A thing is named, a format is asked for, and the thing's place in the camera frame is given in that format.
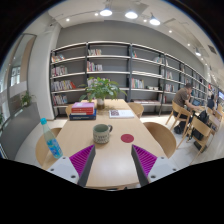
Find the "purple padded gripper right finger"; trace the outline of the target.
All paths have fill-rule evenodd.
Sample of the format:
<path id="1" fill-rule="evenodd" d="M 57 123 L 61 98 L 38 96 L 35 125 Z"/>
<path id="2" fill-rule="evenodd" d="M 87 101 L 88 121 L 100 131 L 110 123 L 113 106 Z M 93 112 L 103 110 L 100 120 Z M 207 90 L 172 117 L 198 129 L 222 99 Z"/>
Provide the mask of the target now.
<path id="1" fill-rule="evenodd" d="M 136 145 L 132 145 L 131 155 L 141 187 L 173 174 L 178 170 L 168 158 L 157 157 Z"/>

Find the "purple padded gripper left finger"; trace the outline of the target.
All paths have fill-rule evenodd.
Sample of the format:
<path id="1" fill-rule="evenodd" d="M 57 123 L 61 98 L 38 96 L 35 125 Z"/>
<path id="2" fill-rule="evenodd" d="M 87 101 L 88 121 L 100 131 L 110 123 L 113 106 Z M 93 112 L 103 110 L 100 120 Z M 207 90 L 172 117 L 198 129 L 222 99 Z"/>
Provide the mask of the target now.
<path id="1" fill-rule="evenodd" d="M 48 172 L 85 187 L 95 154 L 95 145 L 90 145 L 70 157 L 62 156 L 48 169 Z"/>

